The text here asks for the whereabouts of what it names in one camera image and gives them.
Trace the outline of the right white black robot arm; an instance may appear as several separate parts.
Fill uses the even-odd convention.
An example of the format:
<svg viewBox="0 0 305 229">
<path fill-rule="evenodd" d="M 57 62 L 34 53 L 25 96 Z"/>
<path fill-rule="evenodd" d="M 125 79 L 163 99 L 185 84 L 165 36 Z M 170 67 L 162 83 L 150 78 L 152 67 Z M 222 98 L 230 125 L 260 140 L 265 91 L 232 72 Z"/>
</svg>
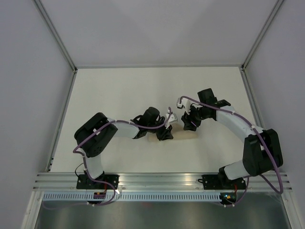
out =
<svg viewBox="0 0 305 229">
<path fill-rule="evenodd" d="M 283 156 L 278 133 L 252 124 L 228 101 L 218 100 L 211 88 L 198 92 L 198 97 L 194 100 L 181 96 L 177 100 L 177 108 L 184 110 L 181 117 L 184 130 L 196 131 L 202 121 L 213 119 L 228 128 L 244 145 L 242 159 L 220 168 L 216 183 L 222 189 L 231 189 L 245 177 L 262 177 L 265 172 L 273 170 L 279 183 L 276 192 L 282 193 L 279 167 L 283 165 Z"/>
</svg>

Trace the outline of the beige cloth napkin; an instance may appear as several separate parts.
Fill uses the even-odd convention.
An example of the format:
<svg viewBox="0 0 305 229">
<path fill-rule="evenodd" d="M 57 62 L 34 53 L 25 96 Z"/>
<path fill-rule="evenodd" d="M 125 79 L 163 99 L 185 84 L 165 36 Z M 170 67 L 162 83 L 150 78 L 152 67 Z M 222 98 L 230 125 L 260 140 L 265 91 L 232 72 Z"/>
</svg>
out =
<svg viewBox="0 0 305 229">
<path fill-rule="evenodd" d="M 198 134 L 193 131 L 176 131 L 172 132 L 173 139 L 167 139 L 166 141 L 173 141 L 173 140 L 188 140 L 188 139 L 196 139 Z M 148 135 L 149 142 L 159 142 L 160 140 L 157 138 L 156 135 L 149 134 Z"/>
</svg>

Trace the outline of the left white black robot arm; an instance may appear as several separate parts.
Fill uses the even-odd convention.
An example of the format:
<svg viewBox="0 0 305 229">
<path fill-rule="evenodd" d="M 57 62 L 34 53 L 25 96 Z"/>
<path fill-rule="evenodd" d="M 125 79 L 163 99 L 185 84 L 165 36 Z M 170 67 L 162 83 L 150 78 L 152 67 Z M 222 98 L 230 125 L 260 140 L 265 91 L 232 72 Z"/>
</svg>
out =
<svg viewBox="0 0 305 229">
<path fill-rule="evenodd" d="M 105 174 L 101 154 L 115 137 L 140 139 L 147 133 L 155 134 L 159 141 L 172 140 L 172 124 L 176 114 L 169 109 L 161 116 L 158 109 L 149 107 L 144 114 L 124 121 L 106 117 L 99 112 L 82 125 L 74 134 L 77 146 L 73 153 L 83 159 L 84 173 L 78 175 L 77 189 L 117 189 L 119 176 Z"/>
</svg>

